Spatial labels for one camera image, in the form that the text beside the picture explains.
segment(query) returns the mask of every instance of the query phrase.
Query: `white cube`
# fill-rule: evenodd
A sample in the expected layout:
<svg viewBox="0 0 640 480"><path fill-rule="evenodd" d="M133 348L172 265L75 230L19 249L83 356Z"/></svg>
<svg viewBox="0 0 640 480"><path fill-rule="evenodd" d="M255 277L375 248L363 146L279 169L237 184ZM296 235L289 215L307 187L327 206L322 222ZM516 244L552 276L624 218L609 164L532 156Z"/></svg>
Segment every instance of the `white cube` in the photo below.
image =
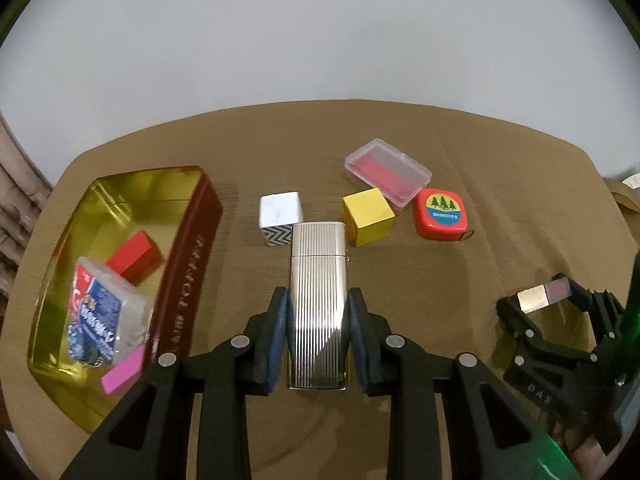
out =
<svg viewBox="0 0 640 480"><path fill-rule="evenodd" d="M258 225L267 245L291 243L293 224L299 222L302 222L302 207L295 191L260 197Z"/></svg>

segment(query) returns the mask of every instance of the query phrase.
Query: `pink eraser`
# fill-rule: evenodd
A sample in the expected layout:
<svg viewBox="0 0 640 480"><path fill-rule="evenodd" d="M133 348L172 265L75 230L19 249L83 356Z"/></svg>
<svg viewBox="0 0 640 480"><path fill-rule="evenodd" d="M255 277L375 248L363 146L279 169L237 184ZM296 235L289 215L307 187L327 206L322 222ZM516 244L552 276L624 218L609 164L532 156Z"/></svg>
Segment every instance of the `pink eraser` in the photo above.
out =
<svg viewBox="0 0 640 480"><path fill-rule="evenodd" d="M410 182L407 182L395 171L390 170L368 153L356 160L353 166L362 176L372 181L374 186L380 189L383 194L386 191L395 196L404 196L411 193L413 189Z"/></svg>
<svg viewBox="0 0 640 480"><path fill-rule="evenodd" d="M133 386L142 373L145 346L136 348L128 357L105 373L100 382L107 395L123 395Z"/></svg>

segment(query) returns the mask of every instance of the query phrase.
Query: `pink sponge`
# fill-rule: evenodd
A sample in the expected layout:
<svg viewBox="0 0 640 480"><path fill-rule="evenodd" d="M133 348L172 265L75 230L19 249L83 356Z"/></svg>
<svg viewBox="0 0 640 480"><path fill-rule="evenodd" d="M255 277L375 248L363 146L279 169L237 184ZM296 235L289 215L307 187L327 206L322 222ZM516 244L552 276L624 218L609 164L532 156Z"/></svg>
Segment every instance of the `pink sponge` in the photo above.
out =
<svg viewBox="0 0 640 480"><path fill-rule="evenodd" d="M133 386L142 373L145 346L136 348L126 359L105 373L100 382L107 395L123 395Z"/></svg>

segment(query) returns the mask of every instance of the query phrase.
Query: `plastic wrapper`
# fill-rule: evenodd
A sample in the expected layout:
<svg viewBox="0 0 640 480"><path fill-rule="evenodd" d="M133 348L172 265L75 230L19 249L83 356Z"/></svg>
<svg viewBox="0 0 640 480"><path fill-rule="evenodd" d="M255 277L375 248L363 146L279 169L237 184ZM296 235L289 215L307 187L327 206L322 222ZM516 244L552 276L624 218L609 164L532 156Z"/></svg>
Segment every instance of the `plastic wrapper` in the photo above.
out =
<svg viewBox="0 0 640 480"><path fill-rule="evenodd" d="M103 264L78 258L69 300L69 356L88 366L116 365L146 342L149 298Z"/></svg>

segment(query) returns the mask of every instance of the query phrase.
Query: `zigzag pattern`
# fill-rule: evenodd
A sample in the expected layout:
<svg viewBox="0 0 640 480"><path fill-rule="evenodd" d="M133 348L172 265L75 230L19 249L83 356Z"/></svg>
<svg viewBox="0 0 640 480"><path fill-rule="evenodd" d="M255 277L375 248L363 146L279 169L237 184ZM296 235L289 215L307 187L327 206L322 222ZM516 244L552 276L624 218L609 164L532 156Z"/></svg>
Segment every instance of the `zigzag pattern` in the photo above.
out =
<svg viewBox="0 0 640 480"><path fill-rule="evenodd" d="M267 240L267 245L286 245L291 243L293 224L263 227L261 231L265 240Z"/></svg>

